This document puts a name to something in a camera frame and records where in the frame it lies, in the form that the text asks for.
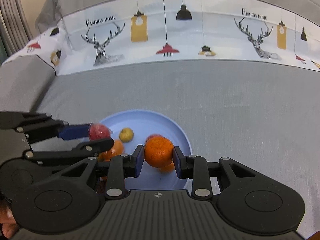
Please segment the person's left hand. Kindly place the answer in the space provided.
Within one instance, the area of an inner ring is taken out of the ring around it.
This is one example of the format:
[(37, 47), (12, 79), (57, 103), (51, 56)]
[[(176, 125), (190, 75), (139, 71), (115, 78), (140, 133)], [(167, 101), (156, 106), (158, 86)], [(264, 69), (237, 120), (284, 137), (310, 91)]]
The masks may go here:
[(19, 226), (17, 225), (12, 211), (2, 194), (0, 212), (1, 236), (5, 237), (6, 239), (11, 239), (11, 237), (14, 236), (19, 230)]

